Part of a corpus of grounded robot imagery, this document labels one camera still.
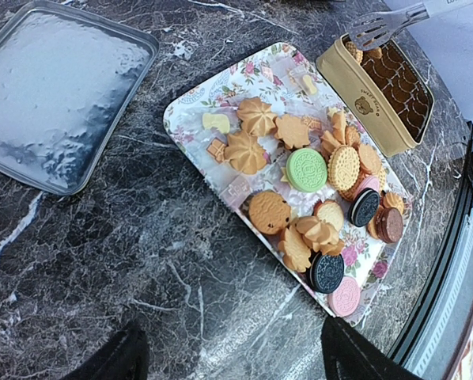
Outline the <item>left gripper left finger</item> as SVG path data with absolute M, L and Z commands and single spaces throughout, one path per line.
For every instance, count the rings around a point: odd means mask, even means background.
M 122 329 L 81 366 L 62 379 L 147 379 L 149 345 L 137 321 Z

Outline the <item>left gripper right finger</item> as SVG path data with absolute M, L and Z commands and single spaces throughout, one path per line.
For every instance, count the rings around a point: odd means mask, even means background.
M 321 333 L 327 379 L 414 379 L 340 317 L 327 317 Z

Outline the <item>floral cookie tray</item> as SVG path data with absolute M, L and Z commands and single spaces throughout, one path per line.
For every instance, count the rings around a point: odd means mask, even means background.
M 317 92 L 306 93 L 305 84 L 294 83 L 309 75 Z M 361 142 L 376 150 L 382 165 L 380 187 L 384 193 L 391 192 L 402 199 L 404 230 L 411 215 L 411 196 L 388 164 L 369 134 L 360 125 L 356 116 L 346 107 L 342 99 L 324 77 L 317 71 L 300 51 L 291 44 L 278 42 L 265 47 L 253 55 L 234 63 L 232 66 L 215 74 L 200 85 L 170 103 L 163 116 L 165 130 L 182 150 L 196 169 L 203 175 L 205 182 L 216 195 L 235 212 L 250 230 L 261 240 L 270 252 L 281 262 L 284 253 L 278 250 L 280 233 L 262 234 L 248 218 L 248 203 L 252 196 L 262 191 L 280 194 L 291 207 L 292 219 L 310 216 L 319 202 L 335 201 L 344 211 L 344 224 L 339 232 L 345 243 L 340 256 L 344 262 L 344 276 L 353 278 L 359 286 L 358 306 L 351 314 L 334 311 L 328 301 L 331 295 L 314 290 L 308 284 L 307 273 L 289 271 L 307 292 L 330 314 L 340 316 L 352 326 L 371 309 L 373 299 L 391 267 L 400 242 L 386 244 L 373 238 L 366 226 L 356 227 L 347 221 L 347 212 L 352 202 L 342 198 L 326 183 L 319 191 L 302 192 L 292 186 L 286 177 L 286 163 L 293 153 L 276 139 L 274 133 L 256 137 L 257 143 L 265 150 L 263 169 L 250 175 L 235 170 L 224 160 L 224 148 L 227 134 L 241 130 L 241 120 L 237 117 L 241 101 L 259 97 L 263 103 L 271 105 L 271 111 L 279 116 L 292 114 L 300 119 L 306 117 L 309 128 L 308 148 L 320 154 L 320 135 L 331 130 L 332 112 L 344 110 L 347 127 L 355 127 L 361 136 Z M 202 117 L 224 115 L 229 120 L 229 128 L 219 127 L 214 122 L 207 128 Z

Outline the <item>round yellow biscuit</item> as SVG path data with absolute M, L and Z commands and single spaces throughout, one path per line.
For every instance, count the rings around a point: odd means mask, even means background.
M 361 64 L 362 60 L 363 60 L 363 57 L 364 57 L 363 51 L 359 50 L 357 48 L 357 45 L 352 41 L 345 42 L 344 46 L 345 46 L 346 50 L 349 52 L 349 54 L 357 62 L 357 64 Z

